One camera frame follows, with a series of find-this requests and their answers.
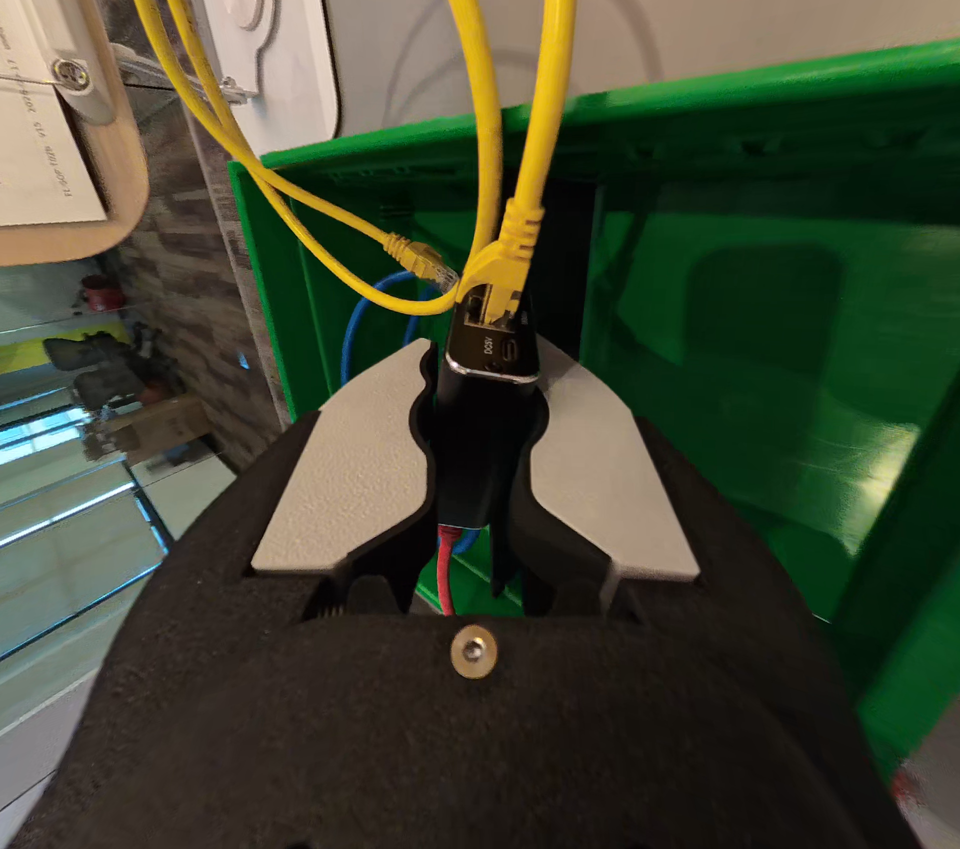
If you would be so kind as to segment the black office chair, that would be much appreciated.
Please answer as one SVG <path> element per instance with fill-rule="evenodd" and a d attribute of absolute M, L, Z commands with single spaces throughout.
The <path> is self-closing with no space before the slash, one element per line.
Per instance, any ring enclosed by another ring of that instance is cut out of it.
<path fill-rule="evenodd" d="M 131 342 L 101 330 L 78 340 L 47 337 L 41 344 L 57 371 L 73 374 L 75 400 L 95 414 L 133 403 L 149 406 L 174 395 L 170 362 L 159 352 L 159 337 L 156 329 L 135 323 Z"/>

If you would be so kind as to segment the instruction sheet on stand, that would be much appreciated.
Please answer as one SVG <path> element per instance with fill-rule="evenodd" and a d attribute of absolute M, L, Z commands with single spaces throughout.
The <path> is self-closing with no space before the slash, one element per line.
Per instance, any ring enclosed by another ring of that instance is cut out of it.
<path fill-rule="evenodd" d="M 114 110 L 107 125 L 81 123 L 76 135 L 102 198 L 99 222 L 2 226 L 2 267 L 63 263 L 98 255 L 137 227 L 150 194 L 147 159 L 127 88 L 97 0 L 78 0 Z"/>

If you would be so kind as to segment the green plastic bin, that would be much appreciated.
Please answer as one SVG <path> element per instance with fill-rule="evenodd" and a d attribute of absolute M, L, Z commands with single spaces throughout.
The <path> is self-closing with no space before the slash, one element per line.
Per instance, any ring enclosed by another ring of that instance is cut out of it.
<path fill-rule="evenodd" d="M 566 103 L 537 327 L 746 518 L 894 775 L 958 698 L 958 39 Z"/>

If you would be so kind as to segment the red round object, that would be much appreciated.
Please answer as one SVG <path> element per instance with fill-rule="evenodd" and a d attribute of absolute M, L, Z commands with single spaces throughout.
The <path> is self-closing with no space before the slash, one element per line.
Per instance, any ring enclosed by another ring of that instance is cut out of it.
<path fill-rule="evenodd" d="M 94 314 L 113 313 L 123 310 L 127 298 L 115 279 L 107 275 L 88 275 L 80 281 L 81 296 L 87 308 Z"/>

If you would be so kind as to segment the white stand base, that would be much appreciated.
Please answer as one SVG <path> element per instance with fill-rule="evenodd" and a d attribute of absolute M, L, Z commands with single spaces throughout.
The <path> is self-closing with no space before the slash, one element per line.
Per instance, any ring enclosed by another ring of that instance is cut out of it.
<path fill-rule="evenodd" d="M 334 138 L 340 101 L 324 0 L 190 0 L 214 75 L 258 156 Z"/>

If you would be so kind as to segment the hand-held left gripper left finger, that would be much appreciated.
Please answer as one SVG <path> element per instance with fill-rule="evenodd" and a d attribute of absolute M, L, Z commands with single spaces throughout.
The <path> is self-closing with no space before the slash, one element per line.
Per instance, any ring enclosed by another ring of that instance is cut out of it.
<path fill-rule="evenodd" d="M 416 339 L 321 407 L 252 556 L 254 571 L 335 570 L 422 508 L 428 463 L 411 414 L 427 393 L 423 360 L 434 354 Z"/>

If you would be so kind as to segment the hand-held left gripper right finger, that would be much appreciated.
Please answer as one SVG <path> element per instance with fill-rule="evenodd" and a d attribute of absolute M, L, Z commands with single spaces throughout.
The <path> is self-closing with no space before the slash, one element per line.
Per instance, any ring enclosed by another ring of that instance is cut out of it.
<path fill-rule="evenodd" d="M 544 337 L 509 545 L 543 583 L 689 583 L 700 567 L 629 406 Z"/>

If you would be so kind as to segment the black network switch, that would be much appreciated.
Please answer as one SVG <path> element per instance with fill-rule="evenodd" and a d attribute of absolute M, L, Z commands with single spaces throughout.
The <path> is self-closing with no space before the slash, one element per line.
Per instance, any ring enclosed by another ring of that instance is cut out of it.
<path fill-rule="evenodd" d="M 483 293 L 453 309 L 440 360 L 431 448 L 437 516 L 444 528 L 479 531 L 498 517 L 531 426 L 541 375 L 530 295 L 497 324 L 481 320 Z"/>

